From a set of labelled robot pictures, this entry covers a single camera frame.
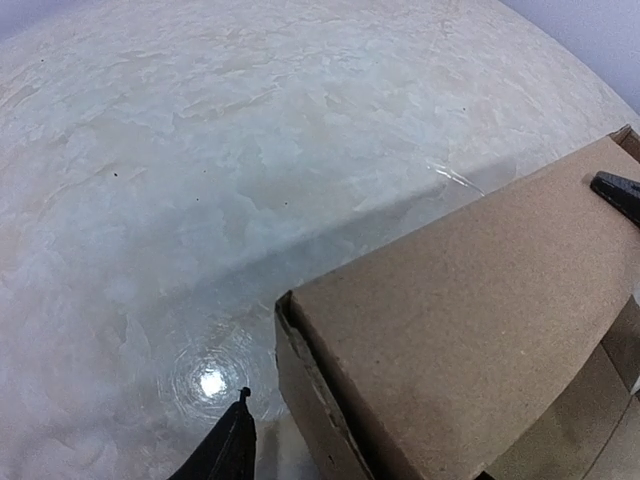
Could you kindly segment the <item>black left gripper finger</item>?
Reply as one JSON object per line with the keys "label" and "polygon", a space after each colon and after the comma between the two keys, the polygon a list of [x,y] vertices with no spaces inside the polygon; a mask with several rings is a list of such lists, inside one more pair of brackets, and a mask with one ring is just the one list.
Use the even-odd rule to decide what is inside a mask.
{"label": "black left gripper finger", "polygon": [[233,402],[195,451],[172,474],[172,480],[253,480],[257,433],[247,406],[251,389],[239,390]]}

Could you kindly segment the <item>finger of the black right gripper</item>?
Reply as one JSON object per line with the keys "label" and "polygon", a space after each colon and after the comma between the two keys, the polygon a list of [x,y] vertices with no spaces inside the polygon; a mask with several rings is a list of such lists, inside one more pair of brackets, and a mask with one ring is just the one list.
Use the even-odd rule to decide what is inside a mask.
{"label": "finger of the black right gripper", "polygon": [[638,181],[599,171],[592,178],[590,188],[631,223],[640,225],[640,184]]}

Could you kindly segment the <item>brown cardboard box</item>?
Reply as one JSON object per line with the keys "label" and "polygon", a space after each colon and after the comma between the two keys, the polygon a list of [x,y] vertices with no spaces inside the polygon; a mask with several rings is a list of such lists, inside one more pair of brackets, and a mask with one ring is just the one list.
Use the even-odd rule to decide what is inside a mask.
{"label": "brown cardboard box", "polygon": [[283,295],[279,385],[325,479],[635,479],[639,182],[624,127]]}

